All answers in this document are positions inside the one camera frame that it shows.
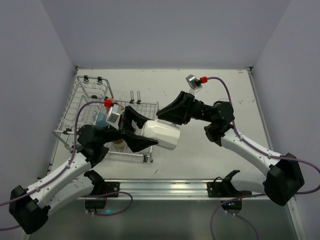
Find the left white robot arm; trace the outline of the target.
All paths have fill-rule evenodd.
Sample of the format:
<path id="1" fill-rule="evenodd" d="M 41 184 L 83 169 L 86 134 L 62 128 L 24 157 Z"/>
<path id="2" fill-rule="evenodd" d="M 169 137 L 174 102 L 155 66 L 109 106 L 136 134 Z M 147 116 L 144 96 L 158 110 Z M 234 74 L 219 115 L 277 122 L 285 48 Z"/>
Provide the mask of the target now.
<path id="1" fill-rule="evenodd" d="M 149 118 L 126 106 L 118 127 L 86 124 L 76 132 L 71 157 L 56 170 L 26 188 L 15 187 L 10 193 L 9 213 L 23 231 L 30 235 L 42 228 L 60 207 L 81 197 L 107 198 L 119 190 L 107 189 L 105 181 L 93 168 L 107 155 L 106 143 L 124 140 L 133 152 L 156 145 L 157 140 L 135 134 Z"/>

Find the white ceramic mug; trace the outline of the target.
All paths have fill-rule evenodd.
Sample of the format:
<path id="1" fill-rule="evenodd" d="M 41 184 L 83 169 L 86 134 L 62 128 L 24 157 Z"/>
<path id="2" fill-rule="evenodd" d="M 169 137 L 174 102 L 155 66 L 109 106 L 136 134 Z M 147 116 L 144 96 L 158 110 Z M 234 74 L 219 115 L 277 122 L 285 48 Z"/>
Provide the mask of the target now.
<path id="1" fill-rule="evenodd" d="M 158 147 L 167 150 L 176 148 L 181 135 L 180 128 L 175 124 L 162 123 L 158 120 L 147 120 L 142 127 L 138 127 L 135 123 L 132 126 L 138 136 L 156 140 Z"/>

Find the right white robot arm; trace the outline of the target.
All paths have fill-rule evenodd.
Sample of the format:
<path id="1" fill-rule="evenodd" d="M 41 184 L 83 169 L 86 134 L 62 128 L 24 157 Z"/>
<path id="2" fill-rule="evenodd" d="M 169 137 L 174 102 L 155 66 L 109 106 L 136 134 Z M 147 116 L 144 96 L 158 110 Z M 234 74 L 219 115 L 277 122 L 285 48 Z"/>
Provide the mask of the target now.
<path id="1" fill-rule="evenodd" d="M 234 108 L 228 101 L 207 105 L 192 94 L 181 91 L 178 97 L 160 109 L 157 118 L 176 125 L 186 125 L 191 119 L 208 122 L 204 127 L 210 142 L 226 148 L 254 165 L 265 176 L 265 193 L 274 203 L 284 206 L 302 188 L 305 180 L 291 155 L 282 155 L 246 138 L 236 129 Z"/>

